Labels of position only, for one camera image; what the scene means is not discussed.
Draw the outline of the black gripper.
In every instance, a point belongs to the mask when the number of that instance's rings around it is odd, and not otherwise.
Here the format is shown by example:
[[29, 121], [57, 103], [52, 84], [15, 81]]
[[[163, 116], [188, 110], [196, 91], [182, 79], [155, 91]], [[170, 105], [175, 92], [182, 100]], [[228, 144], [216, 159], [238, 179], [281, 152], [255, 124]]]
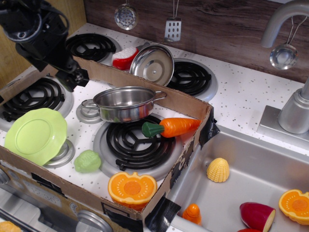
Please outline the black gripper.
[[56, 78], [68, 92], [89, 82], [88, 71], [82, 69], [66, 48], [69, 21], [55, 8], [41, 8], [38, 30], [25, 41], [16, 43], [16, 49], [39, 71], [47, 65], [58, 70]]

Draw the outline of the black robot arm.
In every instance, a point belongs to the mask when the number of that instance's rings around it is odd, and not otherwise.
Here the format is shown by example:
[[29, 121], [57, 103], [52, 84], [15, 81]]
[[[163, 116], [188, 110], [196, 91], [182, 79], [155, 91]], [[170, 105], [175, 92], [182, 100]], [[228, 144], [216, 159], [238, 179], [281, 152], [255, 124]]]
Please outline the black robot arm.
[[19, 55], [42, 71], [57, 69], [56, 78], [69, 92], [86, 86], [88, 72], [73, 59], [66, 41], [69, 19], [45, 0], [2, 0], [0, 25]]

